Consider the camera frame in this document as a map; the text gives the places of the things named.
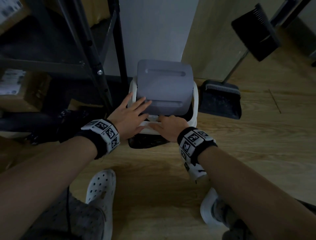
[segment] shoe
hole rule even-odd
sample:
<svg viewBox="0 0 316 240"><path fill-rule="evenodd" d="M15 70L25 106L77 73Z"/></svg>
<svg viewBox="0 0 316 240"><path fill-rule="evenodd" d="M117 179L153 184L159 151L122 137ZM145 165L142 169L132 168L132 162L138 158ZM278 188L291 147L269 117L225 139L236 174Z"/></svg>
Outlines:
<svg viewBox="0 0 316 240"><path fill-rule="evenodd" d="M110 240L113 232L112 206L116 187L116 176L112 169L98 172L91 179L86 204L101 210L104 216L103 240Z"/></svg>
<svg viewBox="0 0 316 240"><path fill-rule="evenodd" d="M215 219L212 210L217 198L217 192L214 188L211 188L205 196L205 198L203 199L203 202L201 203L200 207L200 213L203 218L203 221L208 225L210 229L223 225L222 222Z"/></svg>

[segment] left hand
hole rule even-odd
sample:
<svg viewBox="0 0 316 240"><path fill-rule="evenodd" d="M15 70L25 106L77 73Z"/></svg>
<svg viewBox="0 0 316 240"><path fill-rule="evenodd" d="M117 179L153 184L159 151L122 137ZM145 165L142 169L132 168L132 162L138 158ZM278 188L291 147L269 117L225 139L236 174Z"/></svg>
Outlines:
<svg viewBox="0 0 316 240"><path fill-rule="evenodd" d="M148 101L142 105L145 101L145 97L134 102L129 108L126 108L128 101L133 96L133 93L129 93L123 100L121 105L111 113L107 118L117 128L120 139L128 139L140 133L145 126L139 126L142 121L148 118L148 114L139 116L150 104Z"/></svg>

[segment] white wall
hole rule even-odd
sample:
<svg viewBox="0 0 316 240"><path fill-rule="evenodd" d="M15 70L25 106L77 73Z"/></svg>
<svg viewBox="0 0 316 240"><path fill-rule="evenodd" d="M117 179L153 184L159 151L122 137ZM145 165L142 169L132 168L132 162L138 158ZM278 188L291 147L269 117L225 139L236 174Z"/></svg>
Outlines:
<svg viewBox="0 0 316 240"><path fill-rule="evenodd" d="M311 0L298 17L316 34L316 0Z"/></svg>
<svg viewBox="0 0 316 240"><path fill-rule="evenodd" d="M127 75L137 74L141 59L181 61L198 0L120 0ZM119 76L114 41L105 74Z"/></svg>

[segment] wooden floor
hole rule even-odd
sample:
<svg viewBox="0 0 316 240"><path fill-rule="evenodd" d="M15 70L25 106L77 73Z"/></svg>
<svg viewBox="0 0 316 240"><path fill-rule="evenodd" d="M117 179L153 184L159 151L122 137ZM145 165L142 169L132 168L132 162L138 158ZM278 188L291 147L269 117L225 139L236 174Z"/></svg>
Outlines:
<svg viewBox="0 0 316 240"><path fill-rule="evenodd" d="M199 113L197 127L293 197L316 205L316 70L279 34L283 47L260 63L249 54L229 81L241 90L241 119ZM80 173L73 194L84 201L90 179L105 168L117 177L112 239L221 239L225 228L210 232L199 210L211 183L189 180L177 144L131 149L123 142Z"/></svg>

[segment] black cable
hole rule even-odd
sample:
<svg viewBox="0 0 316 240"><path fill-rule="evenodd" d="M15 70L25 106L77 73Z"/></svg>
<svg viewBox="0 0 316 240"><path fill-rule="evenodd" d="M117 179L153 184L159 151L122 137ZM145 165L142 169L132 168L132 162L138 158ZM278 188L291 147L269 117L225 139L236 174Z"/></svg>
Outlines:
<svg viewBox="0 0 316 240"><path fill-rule="evenodd" d="M70 211L69 211L69 186L67 188L67 198L66 198L66 215L67 215L67 224L68 224L68 234L69 239L71 239L71 224L70 224Z"/></svg>

